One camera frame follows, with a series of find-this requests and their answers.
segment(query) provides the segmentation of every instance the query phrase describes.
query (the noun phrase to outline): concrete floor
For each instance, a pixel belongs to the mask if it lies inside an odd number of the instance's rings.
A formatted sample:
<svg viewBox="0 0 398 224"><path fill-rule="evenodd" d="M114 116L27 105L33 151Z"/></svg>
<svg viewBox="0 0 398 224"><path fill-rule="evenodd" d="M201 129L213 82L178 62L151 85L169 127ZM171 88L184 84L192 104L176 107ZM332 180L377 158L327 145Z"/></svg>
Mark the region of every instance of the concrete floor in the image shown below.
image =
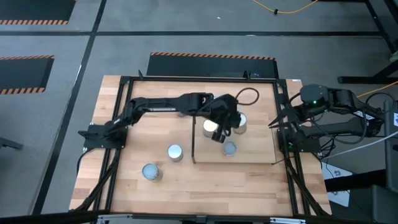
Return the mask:
<svg viewBox="0 0 398 224"><path fill-rule="evenodd" d="M0 26L2 30L91 30L100 0L77 1L67 26ZM280 10L298 9L308 1L262 0ZM387 31L398 30L380 2L377 13ZM319 2L298 14L277 16L242 0L113 0L108 1L100 31L377 31L365 4ZM39 187L49 152L67 106L88 36L6 37L0 32L0 57L55 55L47 89L40 95L0 97L0 136L24 143L21 151L0 151L0 217L26 215ZM298 78L348 88L361 94L380 85L340 85L340 75L370 76L389 62L389 50L378 37L248 37L248 36L112 36L97 37L88 61L67 135L43 212L65 212L76 178L83 138L77 131L91 121L103 75L137 75L146 71L151 52L195 52L275 57L281 78ZM388 89L398 97L396 86ZM374 100L381 106L382 100ZM327 114L320 123L347 118ZM371 142L365 139L361 144ZM338 145L335 152L353 146ZM330 164L366 172L384 168L383 144L330 159Z"/></svg>

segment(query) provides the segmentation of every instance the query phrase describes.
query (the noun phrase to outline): wooden board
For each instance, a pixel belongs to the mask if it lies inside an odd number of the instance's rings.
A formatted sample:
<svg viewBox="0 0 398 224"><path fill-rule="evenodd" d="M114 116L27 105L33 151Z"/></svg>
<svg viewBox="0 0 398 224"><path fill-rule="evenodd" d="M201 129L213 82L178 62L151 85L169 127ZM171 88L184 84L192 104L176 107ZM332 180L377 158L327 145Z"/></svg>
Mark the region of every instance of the wooden board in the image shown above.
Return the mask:
<svg viewBox="0 0 398 224"><path fill-rule="evenodd" d="M120 77L105 76L99 91L93 121L111 119ZM132 97L166 97L182 94L175 82L134 82ZM199 83L184 86L187 92ZM297 92L301 83L291 85ZM291 216L289 188L284 162L270 164L199 163L190 159L192 118L178 118L175 113L147 113L129 128L122 151L115 185L112 212L174 213L207 215ZM283 155L277 149L277 160ZM180 144L185 157L174 163L167 157L170 144ZM98 181L103 149L87 154L81 162L70 208L79 206ZM306 186L317 202L330 212L329 201L319 162L311 154L302 155ZM149 162L163 171L162 181L149 182L141 169ZM300 193L296 190L302 211Z"/></svg>
<svg viewBox="0 0 398 224"><path fill-rule="evenodd" d="M215 96L236 94L246 87L253 87L260 93L257 103L251 106L238 105L238 111L248 119L247 131L244 134L231 133L226 141L235 143L237 150L234 156L225 156L223 145L204 137L203 122L205 118L197 117L195 125L195 160L197 162L242 162L272 163L275 162L274 140L268 124L276 117L275 98L272 84L264 83L206 83L199 91L213 93ZM252 90L244 91L238 100L250 103L256 99Z"/></svg>

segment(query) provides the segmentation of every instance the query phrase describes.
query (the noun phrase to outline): tin can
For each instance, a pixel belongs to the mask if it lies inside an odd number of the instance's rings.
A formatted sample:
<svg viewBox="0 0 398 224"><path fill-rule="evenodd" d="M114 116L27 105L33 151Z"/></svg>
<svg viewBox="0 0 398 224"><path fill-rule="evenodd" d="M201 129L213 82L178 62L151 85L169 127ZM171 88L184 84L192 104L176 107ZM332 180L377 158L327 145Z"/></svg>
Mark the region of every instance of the tin can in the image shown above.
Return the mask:
<svg viewBox="0 0 398 224"><path fill-rule="evenodd" d="M142 174L145 179L152 182L159 182L163 178L163 172L155 164L146 164L142 168Z"/></svg>
<svg viewBox="0 0 398 224"><path fill-rule="evenodd" d="M239 123L239 127L238 128L233 128L233 131L235 134L243 134L246 132L247 129L247 119L246 119L246 115L244 115L243 113L239 113L241 115L241 122Z"/></svg>
<svg viewBox="0 0 398 224"><path fill-rule="evenodd" d="M173 162L180 162L183 157L182 148L177 144L171 145L167 150L167 154Z"/></svg>
<svg viewBox="0 0 398 224"><path fill-rule="evenodd" d="M236 146L231 141L224 142L223 154L226 156L234 156L236 153Z"/></svg>
<svg viewBox="0 0 398 224"><path fill-rule="evenodd" d="M207 119L205 122L203 122L203 135L211 138L213 136L213 133L217 130L218 124L210 121Z"/></svg>

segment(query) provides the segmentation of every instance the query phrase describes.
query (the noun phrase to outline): hazard tape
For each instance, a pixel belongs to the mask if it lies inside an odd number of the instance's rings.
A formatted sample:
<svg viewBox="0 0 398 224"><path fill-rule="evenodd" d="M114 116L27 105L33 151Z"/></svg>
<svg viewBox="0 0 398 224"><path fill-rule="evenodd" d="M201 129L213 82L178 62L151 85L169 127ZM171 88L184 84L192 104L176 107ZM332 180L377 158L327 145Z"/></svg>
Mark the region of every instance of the hazard tape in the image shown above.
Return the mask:
<svg viewBox="0 0 398 224"><path fill-rule="evenodd" d="M150 54L158 56L182 56L182 57L213 57L213 58L238 58L238 59L256 59L256 60L275 60L273 57L260 56L241 56L241 55L215 55L215 54L188 54L188 53L168 53L168 52L152 52Z"/></svg>
<svg viewBox="0 0 398 224"><path fill-rule="evenodd" d="M63 20L0 20L0 25L66 25Z"/></svg>
<svg viewBox="0 0 398 224"><path fill-rule="evenodd" d="M54 55L39 55L39 56L22 56L22 57L0 57L0 60L19 60L19 59L39 59L39 58L51 58L54 59Z"/></svg>
<svg viewBox="0 0 398 224"><path fill-rule="evenodd" d="M15 88L15 89L5 89L0 90L0 95L10 95L10 94L23 94L23 93L42 93L45 88Z"/></svg>

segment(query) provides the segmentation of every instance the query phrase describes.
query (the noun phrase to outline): black floor mat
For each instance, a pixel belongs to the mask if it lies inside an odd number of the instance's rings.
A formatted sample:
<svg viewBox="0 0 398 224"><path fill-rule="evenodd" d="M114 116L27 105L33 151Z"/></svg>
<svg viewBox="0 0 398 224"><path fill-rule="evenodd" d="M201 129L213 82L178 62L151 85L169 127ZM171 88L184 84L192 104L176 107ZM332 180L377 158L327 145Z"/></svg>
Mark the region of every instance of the black floor mat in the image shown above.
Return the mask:
<svg viewBox="0 0 398 224"><path fill-rule="evenodd" d="M53 55L1 57L0 95L42 93L53 62Z"/></svg>
<svg viewBox="0 0 398 224"><path fill-rule="evenodd" d="M153 52L147 75L185 77L278 78L275 58L238 55L210 55Z"/></svg>
<svg viewBox="0 0 398 224"><path fill-rule="evenodd" d="M65 25L75 0L0 0L0 25Z"/></svg>

